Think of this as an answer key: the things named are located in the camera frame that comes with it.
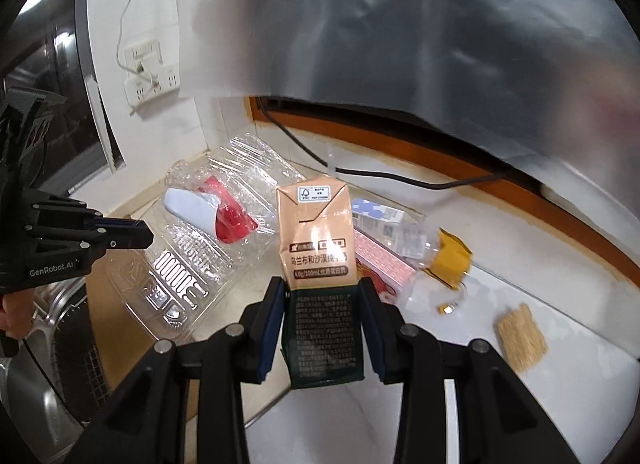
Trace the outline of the person's left hand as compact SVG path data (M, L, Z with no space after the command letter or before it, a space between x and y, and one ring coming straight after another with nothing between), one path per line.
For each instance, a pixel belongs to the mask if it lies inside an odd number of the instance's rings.
M5 294L1 301L0 328L14 340L25 337L34 324L35 290Z

